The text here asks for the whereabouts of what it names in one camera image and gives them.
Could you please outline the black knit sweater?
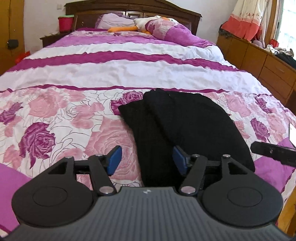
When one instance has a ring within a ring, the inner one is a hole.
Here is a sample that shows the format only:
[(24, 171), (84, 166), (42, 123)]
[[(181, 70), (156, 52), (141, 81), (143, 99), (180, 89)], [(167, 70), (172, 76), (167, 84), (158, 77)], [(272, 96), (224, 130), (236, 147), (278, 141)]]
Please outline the black knit sweater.
[(249, 147), (222, 107), (201, 94), (146, 92), (142, 100), (119, 106), (137, 146), (146, 187), (173, 187), (183, 176), (173, 161), (173, 148), (219, 161), (224, 154), (255, 171)]

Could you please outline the clothes pile on cabinet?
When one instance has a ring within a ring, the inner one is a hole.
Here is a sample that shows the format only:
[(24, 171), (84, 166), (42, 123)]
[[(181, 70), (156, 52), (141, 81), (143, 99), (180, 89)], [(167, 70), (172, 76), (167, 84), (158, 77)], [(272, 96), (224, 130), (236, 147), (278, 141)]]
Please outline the clothes pile on cabinet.
[(264, 48), (262, 42), (260, 42), (259, 40), (253, 40), (252, 44), (255, 44), (256, 46), (264, 49), (265, 51), (272, 53), (277, 58), (291, 66), (293, 69), (296, 68), (296, 63), (294, 59), (295, 53), (292, 49), (287, 50), (285, 48), (273, 47), (270, 44)]

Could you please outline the wooden drawer cabinet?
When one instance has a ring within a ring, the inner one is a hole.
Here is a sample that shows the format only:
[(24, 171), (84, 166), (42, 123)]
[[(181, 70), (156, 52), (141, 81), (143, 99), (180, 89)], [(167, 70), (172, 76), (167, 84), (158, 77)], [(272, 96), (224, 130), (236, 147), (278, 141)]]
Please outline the wooden drawer cabinet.
[(256, 77), (284, 106), (295, 113), (295, 69), (257, 45), (219, 35), (216, 45), (225, 60)]

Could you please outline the purple floral bed quilt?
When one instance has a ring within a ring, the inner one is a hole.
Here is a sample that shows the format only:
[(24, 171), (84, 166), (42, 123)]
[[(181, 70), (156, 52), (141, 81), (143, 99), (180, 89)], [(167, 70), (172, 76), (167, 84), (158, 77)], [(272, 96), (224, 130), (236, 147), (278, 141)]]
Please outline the purple floral bed quilt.
[(111, 180), (140, 186), (136, 145), (118, 107), (156, 88), (210, 98), (248, 145), (292, 145), (295, 115), (208, 41), (183, 46), (138, 32), (76, 30), (1, 76), (1, 234), (18, 226), (14, 192), (65, 156), (81, 160), (120, 145)]

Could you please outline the floral coral curtain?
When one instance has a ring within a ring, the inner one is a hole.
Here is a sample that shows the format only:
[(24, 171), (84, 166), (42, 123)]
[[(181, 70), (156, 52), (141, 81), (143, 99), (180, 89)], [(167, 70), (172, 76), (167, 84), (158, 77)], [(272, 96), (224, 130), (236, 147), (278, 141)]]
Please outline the floral coral curtain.
[(237, 1), (221, 29), (247, 41), (258, 39), (266, 45), (274, 38), (280, 1)]

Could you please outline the red item on floor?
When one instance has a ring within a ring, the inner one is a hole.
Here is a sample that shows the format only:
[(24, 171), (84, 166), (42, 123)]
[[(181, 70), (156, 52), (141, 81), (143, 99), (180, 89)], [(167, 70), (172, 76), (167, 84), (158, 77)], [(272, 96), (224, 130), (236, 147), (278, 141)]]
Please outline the red item on floor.
[(22, 61), (24, 58), (26, 58), (27, 56), (30, 56), (30, 51), (27, 51), (25, 53), (21, 53), (19, 54), (19, 56), (17, 56), (17, 58), (15, 59), (15, 64), (20, 63), (20, 61)]

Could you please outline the dark wooden nightstand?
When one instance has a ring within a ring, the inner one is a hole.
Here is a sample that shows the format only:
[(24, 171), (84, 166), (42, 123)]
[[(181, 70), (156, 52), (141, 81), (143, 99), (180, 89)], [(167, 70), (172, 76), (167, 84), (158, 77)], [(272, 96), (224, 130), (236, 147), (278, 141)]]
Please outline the dark wooden nightstand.
[(42, 38), (40, 38), (40, 40), (42, 41), (42, 45), (43, 48), (54, 44), (56, 41), (60, 40), (61, 38), (69, 35), (71, 32), (65, 32), (65, 33), (56, 33), (53, 35), (49, 35), (49, 36), (44, 36)]

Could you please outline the small black hanging bag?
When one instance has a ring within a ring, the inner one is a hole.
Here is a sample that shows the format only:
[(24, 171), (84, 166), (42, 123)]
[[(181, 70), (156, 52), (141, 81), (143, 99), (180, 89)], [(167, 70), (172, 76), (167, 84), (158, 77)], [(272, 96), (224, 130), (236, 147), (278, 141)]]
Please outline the small black hanging bag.
[(19, 41), (17, 39), (9, 39), (7, 42), (7, 47), (9, 50), (16, 49), (19, 46)]

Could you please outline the red plastic bucket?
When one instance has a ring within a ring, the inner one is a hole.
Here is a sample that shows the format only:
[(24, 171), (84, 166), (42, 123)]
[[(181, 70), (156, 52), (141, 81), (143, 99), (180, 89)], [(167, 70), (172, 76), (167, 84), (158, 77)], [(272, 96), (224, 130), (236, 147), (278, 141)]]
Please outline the red plastic bucket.
[(63, 15), (58, 17), (59, 32), (70, 32), (74, 21), (74, 15)]

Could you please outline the lilac pillow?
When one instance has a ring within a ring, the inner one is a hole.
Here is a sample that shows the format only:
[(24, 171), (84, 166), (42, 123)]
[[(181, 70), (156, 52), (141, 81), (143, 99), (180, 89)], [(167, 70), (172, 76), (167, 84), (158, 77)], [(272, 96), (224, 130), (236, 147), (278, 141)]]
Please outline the lilac pillow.
[(105, 29), (105, 30), (108, 30), (111, 27), (133, 27), (133, 26), (134, 26), (133, 19), (118, 16), (114, 13), (101, 15), (95, 23), (95, 28)]

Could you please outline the dark wooden headboard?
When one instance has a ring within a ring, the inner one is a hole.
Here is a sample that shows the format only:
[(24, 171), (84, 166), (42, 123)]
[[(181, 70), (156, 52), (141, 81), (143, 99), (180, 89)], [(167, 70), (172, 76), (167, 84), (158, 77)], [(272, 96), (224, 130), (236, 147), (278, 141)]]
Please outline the dark wooden headboard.
[(67, 15), (74, 15), (73, 31), (79, 28), (94, 28), (99, 17), (107, 13), (114, 13), (132, 19), (155, 15), (174, 18), (195, 35), (202, 17), (200, 13), (162, 0), (76, 1), (65, 4), (65, 9)]

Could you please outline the white orange plush duck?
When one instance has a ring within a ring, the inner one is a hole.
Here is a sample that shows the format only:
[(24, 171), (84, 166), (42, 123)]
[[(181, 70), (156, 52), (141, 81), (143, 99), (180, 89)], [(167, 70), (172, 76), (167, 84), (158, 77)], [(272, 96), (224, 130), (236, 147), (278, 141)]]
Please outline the white orange plush duck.
[(173, 18), (166, 18), (164, 16), (151, 16), (148, 18), (136, 18), (133, 20), (134, 25), (129, 27), (111, 27), (107, 30), (109, 33), (123, 32), (123, 31), (136, 31), (146, 34), (151, 34), (146, 28), (145, 25), (152, 20), (163, 19), (170, 21), (172, 23), (178, 24), (179, 22)]

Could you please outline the wooden wardrobe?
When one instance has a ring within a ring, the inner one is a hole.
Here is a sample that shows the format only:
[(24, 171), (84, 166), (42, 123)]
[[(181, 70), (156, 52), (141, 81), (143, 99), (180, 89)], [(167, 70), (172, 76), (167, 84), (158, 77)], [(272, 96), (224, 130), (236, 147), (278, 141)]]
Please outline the wooden wardrobe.
[[(15, 65), (15, 59), (25, 52), (23, 37), (23, 8), (24, 1), (1, 1), (1, 74)], [(9, 39), (17, 39), (19, 46), (9, 50)]]

